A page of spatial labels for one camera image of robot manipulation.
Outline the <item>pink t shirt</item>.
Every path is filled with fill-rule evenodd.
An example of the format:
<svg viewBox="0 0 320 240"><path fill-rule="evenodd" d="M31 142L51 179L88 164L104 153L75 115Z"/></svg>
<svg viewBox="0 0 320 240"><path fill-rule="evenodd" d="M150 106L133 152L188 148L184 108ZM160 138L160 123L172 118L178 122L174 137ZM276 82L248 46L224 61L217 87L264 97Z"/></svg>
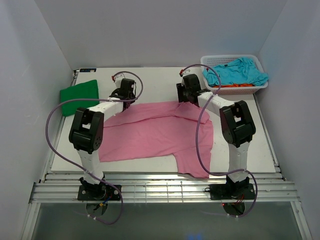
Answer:
<svg viewBox="0 0 320 240"><path fill-rule="evenodd" d="M180 174L208 178L214 127L207 112L176 101L141 103L104 122L100 162L173 155Z"/></svg>

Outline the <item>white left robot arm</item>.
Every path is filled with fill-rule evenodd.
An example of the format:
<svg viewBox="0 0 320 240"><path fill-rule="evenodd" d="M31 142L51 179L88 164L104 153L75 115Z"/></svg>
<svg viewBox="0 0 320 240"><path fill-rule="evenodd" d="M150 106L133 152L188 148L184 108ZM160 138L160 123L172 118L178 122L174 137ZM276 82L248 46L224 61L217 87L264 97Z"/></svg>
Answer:
<svg viewBox="0 0 320 240"><path fill-rule="evenodd" d="M85 168L80 183L89 187L88 193L95 200L106 195L106 187L100 181L104 179L104 173L100 169L98 156L103 141L104 122L129 108L136 99L136 82L133 79L120 78L115 81L115 85L116 89L107 101L89 108L77 108L68 136Z"/></svg>

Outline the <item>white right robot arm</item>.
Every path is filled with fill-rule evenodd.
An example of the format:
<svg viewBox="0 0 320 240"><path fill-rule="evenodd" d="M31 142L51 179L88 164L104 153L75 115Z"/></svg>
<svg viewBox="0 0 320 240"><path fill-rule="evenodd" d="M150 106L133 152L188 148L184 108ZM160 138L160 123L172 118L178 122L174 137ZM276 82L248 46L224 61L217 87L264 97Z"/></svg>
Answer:
<svg viewBox="0 0 320 240"><path fill-rule="evenodd" d="M230 101L208 89L202 89L199 78L194 73L181 73L181 83L176 85L178 101L191 103L214 113L220 118L221 132L228 143L229 168L227 172L226 194L237 199L244 193L242 183L247 181L247 158L250 142L256 133L248 104L243 101Z"/></svg>

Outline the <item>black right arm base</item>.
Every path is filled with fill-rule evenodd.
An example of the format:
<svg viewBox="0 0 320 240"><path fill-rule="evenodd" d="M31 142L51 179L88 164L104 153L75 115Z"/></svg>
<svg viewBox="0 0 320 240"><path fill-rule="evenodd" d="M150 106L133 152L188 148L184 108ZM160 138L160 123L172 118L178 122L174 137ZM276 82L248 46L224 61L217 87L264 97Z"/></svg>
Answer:
<svg viewBox="0 0 320 240"><path fill-rule="evenodd" d="M256 192L251 183L244 187L234 188L227 184L210 184L204 189L205 193L209 193L210 200L222 201L222 207L226 215L229 217L240 218L248 214L252 206L246 210L245 200L253 200L256 202Z"/></svg>

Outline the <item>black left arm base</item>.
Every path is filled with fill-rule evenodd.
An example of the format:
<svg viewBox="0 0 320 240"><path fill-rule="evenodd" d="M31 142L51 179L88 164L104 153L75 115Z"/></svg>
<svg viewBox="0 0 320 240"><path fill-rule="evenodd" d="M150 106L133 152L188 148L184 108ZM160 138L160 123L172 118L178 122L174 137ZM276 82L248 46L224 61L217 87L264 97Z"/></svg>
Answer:
<svg viewBox="0 0 320 240"><path fill-rule="evenodd" d="M109 185L103 185L97 191L88 190L83 185L79 187L77 200L86 202L85 210L87 215L100 217L108 209L108 203L120 201L119 192L122 190L121 185L115 185L118 191Z"/></svg>

